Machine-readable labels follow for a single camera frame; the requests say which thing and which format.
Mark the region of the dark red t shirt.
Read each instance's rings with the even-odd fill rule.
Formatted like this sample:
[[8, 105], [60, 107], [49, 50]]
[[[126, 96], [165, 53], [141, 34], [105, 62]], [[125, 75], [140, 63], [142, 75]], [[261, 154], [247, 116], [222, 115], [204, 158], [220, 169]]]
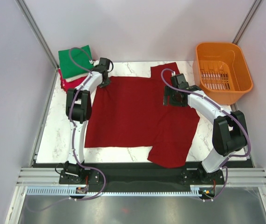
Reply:
[[163, 105], [176, 63], [151, 67], [151, 77], [112, 77], [97, 88], [85, 147], [150, 147], [148, 160], [165, 168], [185, 164], [200, 120], [190, 107]]

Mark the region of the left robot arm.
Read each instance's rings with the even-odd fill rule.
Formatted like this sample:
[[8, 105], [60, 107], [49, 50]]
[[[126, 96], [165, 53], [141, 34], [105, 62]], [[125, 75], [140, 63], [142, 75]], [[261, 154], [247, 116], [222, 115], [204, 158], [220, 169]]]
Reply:
[[113, 62], [100, 58], [99, 63], [91, 69], [91, 73], [75, 88], [67, 90], [66, 116], [70, 121], [71, 140], [67, 161], [63, 165], [61, 178], [69, 175], [75, 183], [82, 183], [86, 178], [84, 164], [85, 130], [92, 113], [91, 94], [97, 87], [110, 84], [108, 73], [114, 68]]

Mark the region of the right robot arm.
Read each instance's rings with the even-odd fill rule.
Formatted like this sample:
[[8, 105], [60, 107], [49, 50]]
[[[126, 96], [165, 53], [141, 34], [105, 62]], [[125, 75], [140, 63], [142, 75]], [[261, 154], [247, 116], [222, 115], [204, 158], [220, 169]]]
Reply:
[[251, 143], [246, 119], [241, 111], [232, 112], [221, 107], [198, 86], [190, 86], [182, 73], [176, 74], [170, 69], [164, 69], [161, 78], [166, 85], [163, 105], [189, 106], [213, 124], [213, 149], [201, 162], [197, 172], [201, 183], [209, 183], [214, 178], [214, 172], [221, 169], [230, 158], [248, 156]]

